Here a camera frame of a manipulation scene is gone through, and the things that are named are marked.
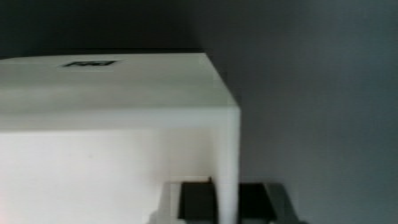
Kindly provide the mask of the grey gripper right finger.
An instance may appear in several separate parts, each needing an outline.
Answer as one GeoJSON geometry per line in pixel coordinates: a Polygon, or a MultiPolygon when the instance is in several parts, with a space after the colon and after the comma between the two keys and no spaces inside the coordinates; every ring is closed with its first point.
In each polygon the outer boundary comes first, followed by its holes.
{"type": "Polygon", "coordinates": [[[309,224],[300,220],[281,183],[242,183],[238,224],[309,224]]]}

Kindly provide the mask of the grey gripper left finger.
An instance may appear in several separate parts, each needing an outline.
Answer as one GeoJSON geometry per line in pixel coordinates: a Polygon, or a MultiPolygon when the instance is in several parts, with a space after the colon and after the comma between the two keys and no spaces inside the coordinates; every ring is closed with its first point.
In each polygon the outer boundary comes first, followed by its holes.
{"type": "Polygon", "coordinates": [[[215,184],[167,182],[147,224],[219,224],[215,184]]]}

